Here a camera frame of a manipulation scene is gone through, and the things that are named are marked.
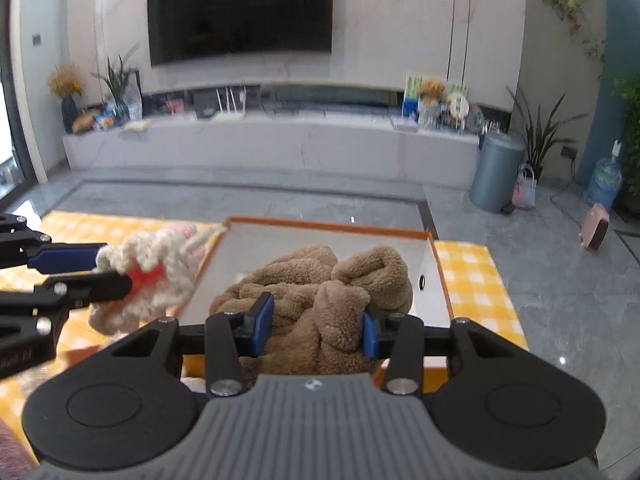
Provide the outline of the pink white knitted item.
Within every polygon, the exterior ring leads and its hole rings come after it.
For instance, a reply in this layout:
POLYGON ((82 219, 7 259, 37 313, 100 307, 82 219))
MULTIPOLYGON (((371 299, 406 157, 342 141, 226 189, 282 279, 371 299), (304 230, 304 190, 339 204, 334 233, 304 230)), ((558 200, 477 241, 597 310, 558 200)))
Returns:
POLYGON ((113 336, 137 330, 140 324, 182 308, 191 299, 196 279, 208 253, 209 241, 226 228, 193 223, 169 223, 156 232, 135 232, 96 255, 98 272, 116 272, 132 281, 119 300, 91 306, 89 324, 98 333, 113 336))

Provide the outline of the brown fleece garment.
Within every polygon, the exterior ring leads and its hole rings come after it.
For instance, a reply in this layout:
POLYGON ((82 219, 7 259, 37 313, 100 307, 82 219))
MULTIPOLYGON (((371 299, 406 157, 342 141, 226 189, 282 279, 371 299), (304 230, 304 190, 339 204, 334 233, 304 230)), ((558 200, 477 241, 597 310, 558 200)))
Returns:
POLYGON ((408 266, 393 247, 376 246, 341 261, 326 245, 273 260, 218 295, 211 314, 250 310, 264 292, 274 299, 272 329, 257 358, 243 358, 251 385, 267 375, 374 374, 381 363, 359 349, 369 304, 406 314, 413 302, 408 266))

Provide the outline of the yellow checkered tablecloth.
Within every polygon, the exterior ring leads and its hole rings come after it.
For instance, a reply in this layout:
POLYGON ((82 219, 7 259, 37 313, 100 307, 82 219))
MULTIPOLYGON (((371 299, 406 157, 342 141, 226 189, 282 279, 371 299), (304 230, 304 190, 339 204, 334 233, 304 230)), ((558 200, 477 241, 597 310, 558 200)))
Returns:
MULTIPOLYGON (((160 219, 55 211, 45 216, 41 225, 43 231, 62 242, 119 244, 134 232, 154 233, 170 223, 160 219)), ((466 315, 527 349, 518 315, 488 248, 467 242, 438 240, 435 250, 452 314, 466 315)), ((30 386, 36 379, 47 379, 65 370, 75 350, 91 349, 104 341, 103 336, 89 327, 88 313, 79 311, 64 327, 55 361, 1 383, 1 421, 23 448, 28 444, 22 431, 21 412, 30 386)))

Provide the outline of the purple fuzzy blanket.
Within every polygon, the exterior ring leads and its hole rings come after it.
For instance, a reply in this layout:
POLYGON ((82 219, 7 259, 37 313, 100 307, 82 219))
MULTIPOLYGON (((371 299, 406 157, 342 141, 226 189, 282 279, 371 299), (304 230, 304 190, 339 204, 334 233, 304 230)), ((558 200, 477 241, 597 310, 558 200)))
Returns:
POLYGON ((0 422, 1 480, 25 479, 33 469, 34 461, 2 420, 0 422))

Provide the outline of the yellow dried flowers vase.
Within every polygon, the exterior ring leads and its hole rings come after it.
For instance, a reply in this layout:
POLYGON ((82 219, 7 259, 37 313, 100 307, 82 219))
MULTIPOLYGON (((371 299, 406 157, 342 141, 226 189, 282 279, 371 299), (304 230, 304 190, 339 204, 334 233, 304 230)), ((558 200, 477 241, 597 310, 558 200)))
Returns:
POLYGON ((61 101, 63 127, 66 133, 73 132, 73 123, 78 117, 75 96, 80 96, 84 86, 80 82, 76 66, 58 66, 47 79, 50 92, 61 101))

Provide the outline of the pink small heater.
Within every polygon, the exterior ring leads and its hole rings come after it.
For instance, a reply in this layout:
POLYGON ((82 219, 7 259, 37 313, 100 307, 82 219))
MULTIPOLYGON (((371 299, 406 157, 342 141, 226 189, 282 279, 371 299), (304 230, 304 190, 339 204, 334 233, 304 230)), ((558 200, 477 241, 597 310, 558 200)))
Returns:
POLYGON ((608 228, 610 227, 610 215, 600 203, 594 204, 587 212, 582 228, 579 232, 580 246, 597 252, 602 246, 608 228))

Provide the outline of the orange storage box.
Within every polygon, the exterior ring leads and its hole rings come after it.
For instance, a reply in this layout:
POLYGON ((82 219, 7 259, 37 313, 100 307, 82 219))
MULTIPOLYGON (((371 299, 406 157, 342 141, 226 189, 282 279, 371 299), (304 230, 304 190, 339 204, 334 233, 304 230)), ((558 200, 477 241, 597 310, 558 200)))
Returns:
POLYGON ((259 376, 369 374, 386 392, 418 396, 425 373, 446 376, 446 346, 421 358, 404 344, 407 316, 448 328, 451 308, 432 234, 314 222, 229 218, 204 257, 183 325, 243 315, 269 294, 266 336, 238 350, 242 382, 259 376))

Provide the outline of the pink woven handbag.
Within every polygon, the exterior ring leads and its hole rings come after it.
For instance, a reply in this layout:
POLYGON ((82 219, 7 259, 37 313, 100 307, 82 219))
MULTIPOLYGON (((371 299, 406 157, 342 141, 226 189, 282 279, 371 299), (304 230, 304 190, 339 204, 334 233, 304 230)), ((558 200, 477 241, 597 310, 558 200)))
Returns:
POLYGON ((537 180, 533 167, 523 164, 518 168, 511 204, 518 209, 531 210, 536 207, 537 180))

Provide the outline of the blue water jug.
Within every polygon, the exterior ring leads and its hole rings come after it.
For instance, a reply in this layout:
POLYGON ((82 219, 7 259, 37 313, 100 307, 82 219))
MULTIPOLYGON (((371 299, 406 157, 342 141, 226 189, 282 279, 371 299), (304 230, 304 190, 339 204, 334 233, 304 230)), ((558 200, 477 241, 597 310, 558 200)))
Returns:
POLYGON ((610 212, 623 183, 620 169, 620 148, 622 142, 616 140, 611 154, 600 159, 594 166, 590 181, 582 198, 590 206, 600 204, 610 212))

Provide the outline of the white wifi router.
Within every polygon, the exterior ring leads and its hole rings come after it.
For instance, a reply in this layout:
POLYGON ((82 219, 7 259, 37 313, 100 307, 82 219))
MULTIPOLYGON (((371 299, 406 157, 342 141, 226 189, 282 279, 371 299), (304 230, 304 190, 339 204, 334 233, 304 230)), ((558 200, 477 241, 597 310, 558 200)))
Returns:
POLYGON ((226 87, 216 90, 218 108, 212 118, 213 122, 240 122, 246 116, 245 87, 226 87))

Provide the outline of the tall green floor plant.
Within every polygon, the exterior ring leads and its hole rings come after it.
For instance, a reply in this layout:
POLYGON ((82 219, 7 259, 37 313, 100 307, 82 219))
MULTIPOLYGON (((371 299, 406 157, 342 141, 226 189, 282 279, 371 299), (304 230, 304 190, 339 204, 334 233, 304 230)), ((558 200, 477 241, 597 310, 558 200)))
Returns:
POLYGON ((521 127, 516 128, 516 133, 525 142, 525 162, 533 169, 534 178, 539 180, 544 171, 544 162, 547 155, 555 145, 574 144, 575 140, 567 136, 560 136, 559 132, 572 122, 578 122, 588 117, 587 113, 578 113, 567 118, 557 118, 556 115, 562 106, 565 96, 559 97, 546 117, 542 117, 541 106, 538 105, 536 113, 533 113, 528 99, 523 91, 506 88, 512 99, 515 113, 521 121, 521 127))

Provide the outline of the white marble TV cabinet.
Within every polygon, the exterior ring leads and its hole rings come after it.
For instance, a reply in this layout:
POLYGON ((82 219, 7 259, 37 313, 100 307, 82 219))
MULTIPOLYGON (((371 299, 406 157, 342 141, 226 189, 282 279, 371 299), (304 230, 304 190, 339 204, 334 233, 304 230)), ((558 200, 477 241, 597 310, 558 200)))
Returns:
POLYGON ((74 169, 209 168, 303 171, 468 190, 478 155, 472 134, 398 131, 386 117, 268 115, 235 120, 157 117, 63 139, 74 169))

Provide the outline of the teddy bear bouquet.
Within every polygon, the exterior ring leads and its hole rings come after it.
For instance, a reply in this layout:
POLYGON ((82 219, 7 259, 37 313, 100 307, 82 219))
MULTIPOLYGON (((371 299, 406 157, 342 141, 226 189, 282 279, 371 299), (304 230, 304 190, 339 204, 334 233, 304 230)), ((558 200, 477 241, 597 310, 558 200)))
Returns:
POLYGON ((436 77, 409 75, 406 78, 401 116, 420 129, 463 130, 471 110, 469 87, 436 77))

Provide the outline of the hanging green vine plant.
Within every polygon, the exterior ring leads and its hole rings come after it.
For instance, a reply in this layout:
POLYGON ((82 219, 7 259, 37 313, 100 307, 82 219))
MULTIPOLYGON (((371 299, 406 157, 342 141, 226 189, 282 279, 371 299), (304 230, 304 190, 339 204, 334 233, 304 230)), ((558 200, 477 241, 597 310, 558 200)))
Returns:
POLYGON ((584 10, 584 0, 541 0, 541 3, 566 24, 570 38, 579 42, 587 60, 597 64, 597 81, 601 82, 606 62, 606 39, 592 26, 584 10))

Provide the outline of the black wall television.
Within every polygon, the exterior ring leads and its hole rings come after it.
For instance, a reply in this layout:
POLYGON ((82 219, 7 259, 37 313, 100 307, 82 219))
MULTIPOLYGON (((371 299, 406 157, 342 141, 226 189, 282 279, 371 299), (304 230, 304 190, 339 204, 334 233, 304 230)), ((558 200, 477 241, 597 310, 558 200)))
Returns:
POLYGON ((333 0, 148 0, 153 66, 225 54, 330 52, 333 0))

